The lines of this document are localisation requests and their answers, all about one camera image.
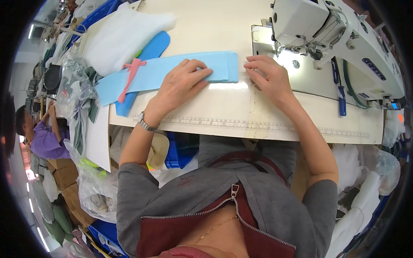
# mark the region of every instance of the ruler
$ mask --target ruler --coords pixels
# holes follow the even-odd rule
[[[133,121],[137,122],[138,114],[133,115]],[[212,118],[197,116],[166,116],[161,125],[178,125],[186,127],[214,128],[227,130],[257,131],[271,133],[293,133],[293,125],[277,124],[273,122],[262,122],[254,120],[241,120],[230,118]],[[344,137],[362,137],[369,138],[368,132],[341,130],[336,128],[317,127],[323,136],[344,136]]]

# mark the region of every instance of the gold necklace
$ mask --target gold necklace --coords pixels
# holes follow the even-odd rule
[[[205,233],[205,235],[203,235],[202,237],[200,237],[200,238],[194,243],[194,245],[197,244],[201,239],[203,239],[204,237],[206,237],[209,233],[211,233],[211,232],[212,232],[214,229],[216,229],[217,227],[219,227],[219,226],[221,226],[222,224],[224,224],[225,222],[230,221],[230,220],[233,220],[233,219],[235,219],[235,218],[238,218],[238,217],[235,215],[235,217],[229,218],[229,219],[227,219],[227,220],[219,223],[218,225],[216,225],[215,227],[213,227],[210,231],[208,231],[207,233]]]

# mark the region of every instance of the sewing machine logo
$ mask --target sewing machine logo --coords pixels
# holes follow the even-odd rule
[[[386,80],[386,77],[380,72],[380,70],[373,64],[373,62],[368,58],[363,58],[363,63],[365,63],[379,78],[380,80]]]

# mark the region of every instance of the gray pants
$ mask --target gray pants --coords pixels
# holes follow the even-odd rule
[[[259,140],[262,154],[274,162],[290,183],[295,170],[298,142]],[[200,135],[198,167],[206,167],[217,158],[234,151],[247,150],[241,138]]]

